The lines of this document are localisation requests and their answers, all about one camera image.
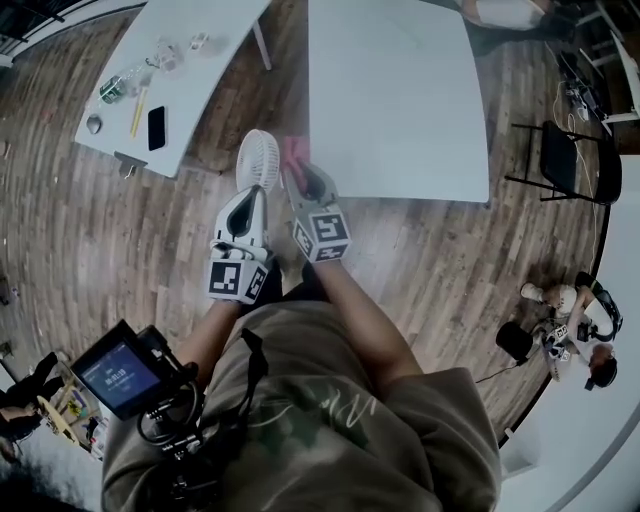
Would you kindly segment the person's right forearm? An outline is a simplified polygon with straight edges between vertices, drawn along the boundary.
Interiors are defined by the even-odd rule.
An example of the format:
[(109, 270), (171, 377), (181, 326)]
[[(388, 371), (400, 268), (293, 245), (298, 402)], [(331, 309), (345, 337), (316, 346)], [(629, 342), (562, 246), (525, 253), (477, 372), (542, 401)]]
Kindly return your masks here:
[(399, 379), (423, 373), (395, 324), (340, 261), (316, 263), (313, 268), (343, 320), (354, 352), (379, 392), (386, 392)]

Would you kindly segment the person's black trousers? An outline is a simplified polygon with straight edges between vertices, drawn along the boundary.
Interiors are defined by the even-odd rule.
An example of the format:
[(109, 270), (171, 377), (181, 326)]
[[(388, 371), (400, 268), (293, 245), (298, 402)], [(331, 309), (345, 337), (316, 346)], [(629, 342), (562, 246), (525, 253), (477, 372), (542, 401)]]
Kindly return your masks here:
[(253, 306), (258, 308), (272, 303), (295, 301), (330, 302), (324, 286), (310, 263), (304, 264), (301, 276), (302, 281), (287, 293), (284, 293), (282, 288), (282, 270), (278, 260), (274, 259)]

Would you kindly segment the black smartphone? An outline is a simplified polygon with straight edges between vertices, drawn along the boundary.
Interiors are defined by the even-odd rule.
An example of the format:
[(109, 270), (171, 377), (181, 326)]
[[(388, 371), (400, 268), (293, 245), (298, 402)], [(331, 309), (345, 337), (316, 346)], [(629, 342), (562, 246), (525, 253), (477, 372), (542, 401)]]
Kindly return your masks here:
[(151, 109), (147, 114), (148, 150), (156, 151), (166, 145), (166, 109), (164, 106)]

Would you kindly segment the yellow pencil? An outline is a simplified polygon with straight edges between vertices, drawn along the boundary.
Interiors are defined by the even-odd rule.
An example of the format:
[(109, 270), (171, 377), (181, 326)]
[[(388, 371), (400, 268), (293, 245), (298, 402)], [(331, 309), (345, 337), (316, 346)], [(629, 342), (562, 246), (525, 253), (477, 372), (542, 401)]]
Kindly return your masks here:
[(137, 97), (134, 116), (133, 116), (132, 125), (130, 129), (130, 136), (132, 139), (134, 139), (137, 135), (140, 119), (142, 117), (142, 112), (145, 104), (146, 94), (147, 94), (147, 88), (143, 87)]

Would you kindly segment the pink cloth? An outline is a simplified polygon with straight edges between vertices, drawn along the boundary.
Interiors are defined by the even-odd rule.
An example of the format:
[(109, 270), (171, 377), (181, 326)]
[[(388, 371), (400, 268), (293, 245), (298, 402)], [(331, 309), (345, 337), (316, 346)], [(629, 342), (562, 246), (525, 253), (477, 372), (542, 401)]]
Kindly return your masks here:
[(293, 177), (299, 193), (305, 195), (308, 189), (308, 179), (303, 166), (310, 161), (309, 139), (305, 136), (285, 136), (283, 149), (283, 168), (287, 169)]

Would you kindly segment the black chest monitor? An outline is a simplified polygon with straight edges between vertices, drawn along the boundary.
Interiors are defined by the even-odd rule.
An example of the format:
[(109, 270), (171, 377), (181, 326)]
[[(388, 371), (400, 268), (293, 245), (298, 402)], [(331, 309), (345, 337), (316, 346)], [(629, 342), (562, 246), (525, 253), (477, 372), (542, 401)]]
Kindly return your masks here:
[(121, 320), (80, 356), (71, 371), (101, 404), (125, 421), (167, 398), (183, 371), (158, 329), (136, 333)]

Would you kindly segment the white table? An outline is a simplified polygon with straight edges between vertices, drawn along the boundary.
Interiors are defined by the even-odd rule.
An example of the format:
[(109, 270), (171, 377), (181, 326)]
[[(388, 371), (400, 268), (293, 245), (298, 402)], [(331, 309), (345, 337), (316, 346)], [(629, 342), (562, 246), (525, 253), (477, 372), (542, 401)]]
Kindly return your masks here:
[[(199, 120), (236, 52), (249, 34), (258, 43), (263, 63), (271, 65), (259, 19), (271, 0), (148, 0), (111, 53), (81, 115), (76, 143), (109, 156), (118, 151), (147, 163), (146, 169), (165, 177), (177, 175)], [(189, 48), (191, 38), (206, 32), (200, 51)], [(164, 74), (146, 63), (157, 40), (166, 36), (178, 43), (182, 65)], [(126, 93), (108, 105), (99, 88), (112, 76), (123, 79)], [(137, 97), (147, 88), (137, 135), (130, 136)], [(148, 150), (147, 114), (166, 109), (166, 145)], [(86, 119), (97, 114), (102, 128), (91, 135)]]
[(489, 157), (462, 17), (422, 0), (308, 0), (312, 162), (342, 197), (484, 203)]

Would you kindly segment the grey table clamp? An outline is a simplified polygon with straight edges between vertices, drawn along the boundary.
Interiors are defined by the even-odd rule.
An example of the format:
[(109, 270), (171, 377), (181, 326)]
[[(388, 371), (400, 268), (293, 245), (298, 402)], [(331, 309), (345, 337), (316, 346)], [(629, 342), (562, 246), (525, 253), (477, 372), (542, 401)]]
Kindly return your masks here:
[(145, 161), (118, 151), (114, 152), (114, 157), (120, 162), (119, 174), (124, 179), (131, 178), (138, 170), (144, 169), (147, 166)]

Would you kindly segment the small white desk fan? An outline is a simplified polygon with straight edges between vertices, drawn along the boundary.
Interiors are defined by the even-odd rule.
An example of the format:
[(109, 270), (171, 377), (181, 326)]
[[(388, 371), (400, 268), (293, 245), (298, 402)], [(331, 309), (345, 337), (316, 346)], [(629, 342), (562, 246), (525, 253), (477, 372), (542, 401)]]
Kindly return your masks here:
[(239, 192), (260, 186), (269, 194), (279, 179), (280, 150), (269, 132), (250, 130), (241, 142), (236, 160), (236, 186)]

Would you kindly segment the black folding chair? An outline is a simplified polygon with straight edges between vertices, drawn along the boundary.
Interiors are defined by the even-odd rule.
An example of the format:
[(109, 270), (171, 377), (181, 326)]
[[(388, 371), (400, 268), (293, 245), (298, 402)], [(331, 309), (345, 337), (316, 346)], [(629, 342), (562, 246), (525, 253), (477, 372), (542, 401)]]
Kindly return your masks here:
[[(612, 139), (565, 131), (554, 121), (545, 121), (541, 126), (518, 123), (511, 126), (528, 132), (528, 154), (524, 178), (507, 175), (505, 180), (550, 191), (551, 195), (541, 197), (541, 202), (580, 199), (611, 206), (618, 201), (622, 192), (622, 162)], [(528, 179), (535, 132), (541, 133), (539, 171), (548, 184)], [(576, 186), (579, 160), (576, 143), (579, 141), (593, 142), (597, 147), (599, 174), (595, 191), (589, 195), (579, 193)]]

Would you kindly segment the person's olive shirt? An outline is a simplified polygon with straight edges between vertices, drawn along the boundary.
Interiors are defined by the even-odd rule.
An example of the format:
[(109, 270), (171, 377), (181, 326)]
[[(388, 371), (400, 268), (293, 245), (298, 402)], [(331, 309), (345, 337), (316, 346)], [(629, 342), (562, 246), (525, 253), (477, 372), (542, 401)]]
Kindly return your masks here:
[(379, 392), (331, 301), (239, 313), (206, 387), (211, 435), (246, 390), (243, 329), (263, 340), (269, 372), (221, 498), (193, 512), (494, 512), (499, 450), (469, 371), (423, 372)]

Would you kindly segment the white standing desk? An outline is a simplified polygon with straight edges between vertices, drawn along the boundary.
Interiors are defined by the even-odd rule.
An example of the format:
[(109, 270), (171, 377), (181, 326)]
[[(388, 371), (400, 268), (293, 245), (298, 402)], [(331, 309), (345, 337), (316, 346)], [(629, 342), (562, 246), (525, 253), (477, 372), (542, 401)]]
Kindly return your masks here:
[(624, 45), (625, 36), (607, 12), (603, 0), (588, 1), (593, 2), (595, 7), (592, 12), (579, 19), (577, 26), (580, 27), (601, 19), (607, 25), (610, 37), (604, 42), (592, 45), (591, 49), (599, 51), (612, 47), (613, 50), (600, 57), (591, 57), (583, 48), (580, 48), (579, 52), (602, 79), (604, 79), (604, 74), (601, 69), (607, 64), (619, 61), (631, 96), (631, 107), (627, 112), (604, 114), (601, 124), (609, 134), (612, 134), (610, 130), (612, 124), (640, 121), (640, 62), (627, 51)]

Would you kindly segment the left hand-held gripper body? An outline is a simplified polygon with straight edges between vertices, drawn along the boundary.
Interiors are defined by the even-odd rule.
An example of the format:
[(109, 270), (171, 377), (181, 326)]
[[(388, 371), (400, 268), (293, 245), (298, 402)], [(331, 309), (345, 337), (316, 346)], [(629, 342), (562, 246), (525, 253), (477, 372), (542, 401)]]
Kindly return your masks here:
[(207, 296), (254, 304), (266, 282), (273, 255), (264, 236), (240, 241), (214, 238), (210, 250)]

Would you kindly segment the black bucket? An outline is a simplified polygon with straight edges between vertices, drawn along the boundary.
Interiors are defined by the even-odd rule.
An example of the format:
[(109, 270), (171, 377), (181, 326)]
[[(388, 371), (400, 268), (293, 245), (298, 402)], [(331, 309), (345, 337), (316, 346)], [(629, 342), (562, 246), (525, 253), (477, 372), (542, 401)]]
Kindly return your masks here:
[(533, 348), (533, 337), (515, 322), (502, 325), (496, 334), (496, 345), (506, 352), (517, 364), (528, 360)]

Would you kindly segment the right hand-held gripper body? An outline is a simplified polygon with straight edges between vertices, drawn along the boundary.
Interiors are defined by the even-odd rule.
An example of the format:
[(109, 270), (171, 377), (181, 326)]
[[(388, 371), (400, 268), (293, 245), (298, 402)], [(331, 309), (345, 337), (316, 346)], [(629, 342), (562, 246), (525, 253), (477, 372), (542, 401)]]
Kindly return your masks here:
[(309, 263), (340, 260), (352, 238), (337, 197), (318, 203), (291, 200), (293, 239)]

